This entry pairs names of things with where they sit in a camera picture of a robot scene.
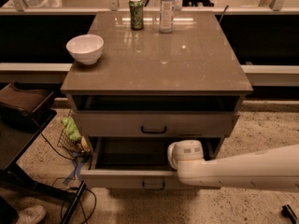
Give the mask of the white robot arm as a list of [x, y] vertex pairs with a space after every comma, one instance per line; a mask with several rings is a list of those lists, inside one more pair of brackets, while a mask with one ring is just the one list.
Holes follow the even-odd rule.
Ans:
[[168, 147], [167, 158], [185, 185], [299, 191], [298, 145], [206, 161], [200, 141], [183, 140]]

